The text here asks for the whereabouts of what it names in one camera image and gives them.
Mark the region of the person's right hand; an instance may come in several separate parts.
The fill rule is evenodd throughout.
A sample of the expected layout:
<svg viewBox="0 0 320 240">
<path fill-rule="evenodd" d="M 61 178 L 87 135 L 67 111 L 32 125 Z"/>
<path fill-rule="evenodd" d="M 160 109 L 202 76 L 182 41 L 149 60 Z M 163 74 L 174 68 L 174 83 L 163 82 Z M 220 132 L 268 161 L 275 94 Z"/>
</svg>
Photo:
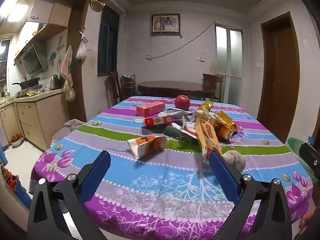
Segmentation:
<svg viewBox="0 0 320 240">
<path fill-rule="evenodd" d="M 300 232 L 299 233 L 302 233 L 307 227 L 308 227 L 308 224 L 311 222 L 311 220 L 313 219 L 316 211 L 319 209 L 319 206 L 316 207 L 314 210 L 312 211 L 309 211 L 308 213 L 306 213 L 300 220 L 300 224 L 299 224 L 299 229 L 300 229 Z"/>
</svg>

